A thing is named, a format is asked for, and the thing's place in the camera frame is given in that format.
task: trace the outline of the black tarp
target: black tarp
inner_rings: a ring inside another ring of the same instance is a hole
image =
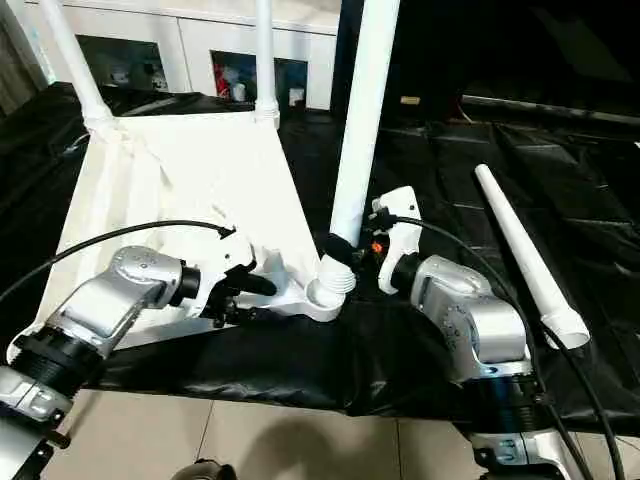
[[[198,94],[103,89],[122,115],[225,111]],[[0,124],[0,287],[55,252],[84,153],[72,89],[56,84]],[[320,243],[329,225],[342,125],[321,112],[291,112],[280,138],[302,205]],[[370,196],[412,185],[425,220],[478,251],[535,307],[508,249],[487,216],[472,175],[480,162],[496,173],[518,215],[593,333],[576,352],[615,429],[640,435],[640,149],[629,140],[557,135],[491,124],[381,131]],[[473,259],[423,234],[424,255],[471,267]],[[405,301],[376,288],[364,262],[358,288],[333,323],[264,318],[251,326],[116,353],[95,386],[157,394],[464,422],[468,406],[446,381],[448,355],[437,330]],[[46,278],[2,307],[4,349],[31,323]],[[569,426],[597,430],[563,359],[539,340],[543,374]]]

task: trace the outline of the glass cabinet door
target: glass cabinet door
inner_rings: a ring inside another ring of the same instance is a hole
[[[77,38],[98,85],[169,91],[156,43],[88,35]]]
[[[256,57],[243,53],[211,52],[215,89],[220,97],[236,102],[255,102]],[[305,106],[307,62],[277,58],[276,96],[280,106]]]

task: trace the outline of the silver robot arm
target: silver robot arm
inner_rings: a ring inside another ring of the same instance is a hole
[[[373,209],[372,217],[420,219],[410,187],[383,195]],[[539,402],[520,315],[475,270],[437,255],[422,260],[420,231],[403,223],[378,231],[389,236],[378,284],[386,293],[404,295],[442,332],[453,359],[449,378],[471,406],[464,430],[475,461],[490,479],[582,479]]]
[[[251,276],[255,261],[246,239],[232,234],[221,245],[214,252],[220,271],[213,272],[213,280],[150,248],[122,248],[107,270],[80,285],[41,330],[18,338],[20,354],[0,367],[0,480],[39,478],[53,455],[50,444],[68,446],[69,439],[56,428],[77,391],[142,310],[180,306],[195,299],[201,285],[211,290],[231,278],[236,285],[243,274]]]

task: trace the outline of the tiled floor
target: tiled floor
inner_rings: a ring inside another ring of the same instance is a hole
[[[482,472],[445,422],[84,391],[65,426],[74,441],[46,480],[169,480],[198,457],[231,463],[240,480],[475,480]],[[613,478],[603,440],[578,439],[595,478]],[[640,440],[619,445],[629,480],[640,478]]]

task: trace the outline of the white tube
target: white tube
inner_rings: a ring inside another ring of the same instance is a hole
[[[258,98],[256,120],[273,121],[280,126],[280,110],[276,100],[276,80],[273,56],[273,22],[271,0],[256,0],[256,76]]]
[[[369,188],[399,6],[400,0],[366,0],[362,12],[331,215],[331,232],[354,247],[358,244]]]
[[[85,125],[88,128],[92,128],[100,122],[112,120],[111,111],[100,96],[78,40],[64,17],[59,0],[40,0],[40,6],[53,31],[53,36],[62,52],[62,56],[69,66],[73,86],[82,105],[82,116],[84,117]]]
[[[475,172],[536,302],[542,321],[558,335],[567,348],[584,345],[590,338],[587,326],[580,314],[567,303],[491,170],[486,165],[478,165]],[[547,341],[551,347],[557,348],[549,338]]]

